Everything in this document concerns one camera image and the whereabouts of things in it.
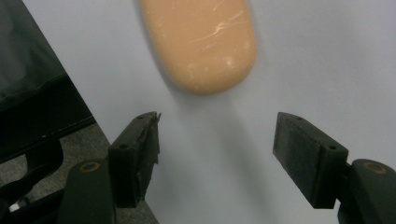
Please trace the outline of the peach oblong soap bar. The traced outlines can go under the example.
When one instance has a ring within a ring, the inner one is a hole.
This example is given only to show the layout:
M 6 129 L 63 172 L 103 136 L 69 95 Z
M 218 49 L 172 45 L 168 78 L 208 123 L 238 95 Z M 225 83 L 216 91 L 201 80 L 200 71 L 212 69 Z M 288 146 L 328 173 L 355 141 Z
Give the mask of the peach oblong soap bar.
M 239 84 L 256 60 L 248 0 L 139 0 L 156 54 L 182 90 L 207 95 Z

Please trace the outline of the dark green cloth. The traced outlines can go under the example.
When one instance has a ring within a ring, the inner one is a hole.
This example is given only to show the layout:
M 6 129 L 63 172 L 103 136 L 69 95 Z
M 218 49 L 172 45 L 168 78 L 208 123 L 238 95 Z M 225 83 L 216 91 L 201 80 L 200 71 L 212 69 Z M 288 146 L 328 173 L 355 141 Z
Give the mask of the dark green cloth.
M 64 77 L 62 64 L 22 0 L 0 0 L 0 112 Z

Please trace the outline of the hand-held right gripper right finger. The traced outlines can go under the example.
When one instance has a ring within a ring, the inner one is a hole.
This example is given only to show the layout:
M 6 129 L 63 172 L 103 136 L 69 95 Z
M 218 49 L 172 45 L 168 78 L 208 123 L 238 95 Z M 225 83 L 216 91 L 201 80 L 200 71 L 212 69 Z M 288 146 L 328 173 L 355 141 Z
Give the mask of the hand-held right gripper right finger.
M 316 209 L 332 209 L 347 166 L 348 150 L 315 125 L 279 112 L 273 154 Z

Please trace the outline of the black office chair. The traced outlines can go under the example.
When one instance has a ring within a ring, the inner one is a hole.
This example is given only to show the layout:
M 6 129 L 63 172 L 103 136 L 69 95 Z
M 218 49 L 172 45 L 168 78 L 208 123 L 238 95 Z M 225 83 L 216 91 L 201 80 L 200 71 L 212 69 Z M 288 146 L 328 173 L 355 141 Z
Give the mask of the black office chair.
M 59 169 L 64 161 L 61 138 L 94 123 L 69 77 L 0 112 L 0 164 L 19 156 L 27 161 L 23 177 L 0 185 L 0 224 L 55 224 L 61 189 L 17 211 L 10 206 Z

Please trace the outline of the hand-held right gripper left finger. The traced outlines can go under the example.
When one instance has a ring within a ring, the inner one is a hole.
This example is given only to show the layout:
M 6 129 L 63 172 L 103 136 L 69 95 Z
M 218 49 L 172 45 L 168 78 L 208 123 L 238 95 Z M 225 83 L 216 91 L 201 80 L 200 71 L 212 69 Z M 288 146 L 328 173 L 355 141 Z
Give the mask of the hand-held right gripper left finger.
M 159 162 L 160 117 L 155 111 L 137 116 L 108 149 L 109 172 L 119 208 L 134 208 L 145 200 L 153 167 Z

